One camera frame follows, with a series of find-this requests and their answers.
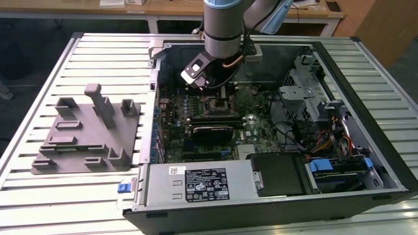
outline wooden table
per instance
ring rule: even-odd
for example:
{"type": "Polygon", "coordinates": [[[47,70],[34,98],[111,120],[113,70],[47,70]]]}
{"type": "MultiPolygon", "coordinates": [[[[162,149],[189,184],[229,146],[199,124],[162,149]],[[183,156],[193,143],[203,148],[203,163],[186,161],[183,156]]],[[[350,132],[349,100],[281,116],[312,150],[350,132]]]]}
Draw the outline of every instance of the wooden table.
{"type": "MultiPolygon", "coordinates": [[[[147,0],[145,5],[99,9],[101,0],[0,0],[2,18],[147,20],[150,33],[159,33],[159,20],[201,21],[203,0],[147,0]]],[[[325,10],[292,9],[286,23],[325,24],[321,36],[332,36],[345,14],[325,10]]]]}

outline blue latch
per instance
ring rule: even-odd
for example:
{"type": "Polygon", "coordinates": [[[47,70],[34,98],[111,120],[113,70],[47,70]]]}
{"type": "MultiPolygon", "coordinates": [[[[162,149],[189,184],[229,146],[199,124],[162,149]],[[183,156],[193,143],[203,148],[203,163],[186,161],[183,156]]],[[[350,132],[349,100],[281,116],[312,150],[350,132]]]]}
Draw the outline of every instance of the blue latch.
{"type": "Polygon", "coordinates": [[[366,163],[368,169],[370,170],[373,168],[373,162],[370,158],[365,158],[365,163],[366,163]]]}
{"type": "Polygon", "coordinates": [[[334,170],[332,162],[329,159],[316,159],[309,163],[309,168],[312,172],[322,170],[334,170]]]}
{"type": "Polygon", "coordinates": [[[129,193],[129,192],[131,192],[131,184],[119,184],[118,193],[129,193]]]}

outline metal bracket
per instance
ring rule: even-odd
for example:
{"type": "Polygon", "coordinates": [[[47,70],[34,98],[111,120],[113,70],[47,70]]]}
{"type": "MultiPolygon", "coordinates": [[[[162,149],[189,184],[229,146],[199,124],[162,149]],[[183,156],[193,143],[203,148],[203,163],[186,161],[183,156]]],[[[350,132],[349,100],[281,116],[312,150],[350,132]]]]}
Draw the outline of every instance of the metal bracket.
{"type": "Polygon", "coordinates": [[[250,49],[253,50],[253,53],[246,56],[246,63],[249,63],[249,62],[262,62],[264,52],[262,52],[261,45],[254,44],[253,47],[250,45],[250,49]]]}
{"type": "Polygon", "coordinates": [[[151,40],[149,46],[149,55],[150,59],[155,60],[166,54],[165,52],[165,41],[163,40],[151,40]]]}

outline white object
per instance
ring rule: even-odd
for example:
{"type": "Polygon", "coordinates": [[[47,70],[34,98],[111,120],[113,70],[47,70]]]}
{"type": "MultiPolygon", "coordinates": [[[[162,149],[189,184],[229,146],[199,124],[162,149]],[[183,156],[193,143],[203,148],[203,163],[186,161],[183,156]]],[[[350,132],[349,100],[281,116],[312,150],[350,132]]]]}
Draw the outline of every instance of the white object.
{"type": "Polygon", "coordinates": [[[146,0],[125,0],[126,4],[143,5],[146,0]]]}
{"type": "Polygon", "coordinates": [[[101,9],[125,8],[125,0],[101,0],[101,9]]]}
{"type": "Polygon", "coordinates": [[[317,5],[317,1],[316,0],[305,0],[305,1],[297,1],[293,3],[293,6],[290,8],[296,9],[296,8],[304,8],[306,6],[312,6],[312,5],[317,5]]]}

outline table leg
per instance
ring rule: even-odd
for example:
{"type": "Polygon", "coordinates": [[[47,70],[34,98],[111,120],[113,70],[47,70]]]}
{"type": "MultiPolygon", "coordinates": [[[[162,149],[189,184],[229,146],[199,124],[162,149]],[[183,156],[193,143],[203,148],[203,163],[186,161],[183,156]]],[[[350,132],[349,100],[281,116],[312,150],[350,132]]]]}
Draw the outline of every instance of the table leg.
{"type": "Polygon", "coordinates": [[[158,33],[158,16],[147,16],[150,33],[158,33]]]}
{"type": "Polygon", "coordinates": [[[334,31],[338,27],[341,19],[329,19],[329,23],[325,26],[325,29],[322,30],[321,37],[332,37],[334,34],[334,31]]]}

